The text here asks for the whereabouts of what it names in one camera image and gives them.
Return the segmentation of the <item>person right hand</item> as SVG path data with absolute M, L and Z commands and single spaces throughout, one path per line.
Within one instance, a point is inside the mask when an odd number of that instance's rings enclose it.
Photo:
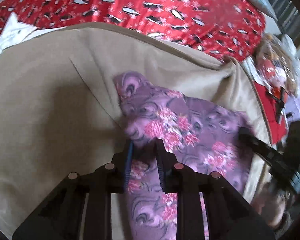
M 277 229 L 282 222 L 289 197 L 289 192 L 278 189 L 273 183 L 266 183 L 251 205 L 270 228 Z

